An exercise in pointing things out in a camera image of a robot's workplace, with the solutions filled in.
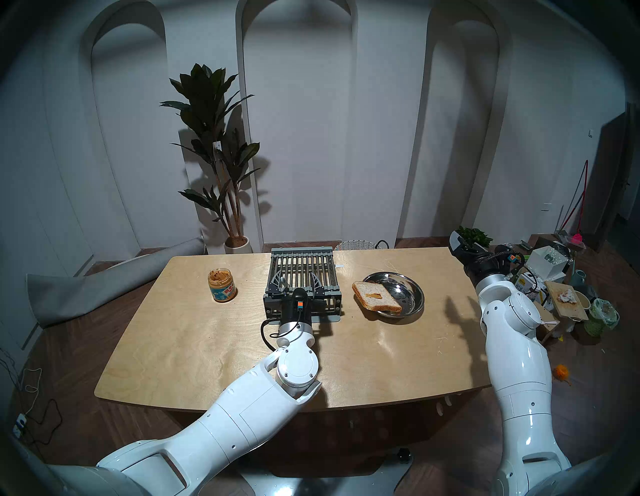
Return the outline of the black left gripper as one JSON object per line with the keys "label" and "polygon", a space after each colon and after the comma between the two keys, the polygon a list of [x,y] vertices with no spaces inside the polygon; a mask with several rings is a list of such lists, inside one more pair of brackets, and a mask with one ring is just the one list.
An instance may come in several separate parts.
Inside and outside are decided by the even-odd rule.
{"label": "black left gripper", "polygon": [[272,298],[273,309],[278,310],[280,325],[286,323],[306,323],[311,325],[314,317],[319,317],[325,309],[325,287],[317,274],[310,274],[309,292],[305,288],[288,289],[288,281],[281,273],[269,277],[268,297]]}

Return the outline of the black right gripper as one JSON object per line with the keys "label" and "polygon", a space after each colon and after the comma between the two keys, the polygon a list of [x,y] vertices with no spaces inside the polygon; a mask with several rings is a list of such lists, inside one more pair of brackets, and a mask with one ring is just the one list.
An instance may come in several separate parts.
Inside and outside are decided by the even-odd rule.
{"label": "black right gripper", "polygon": [[454,257],[461,257],[465,274],[471,281],[482,281],[492,275],[507,277],[526,264],[524,255],[507,245],[497,245],[494,251],[479,249],[469,245],[456,231],[450,234],[449,251]]}

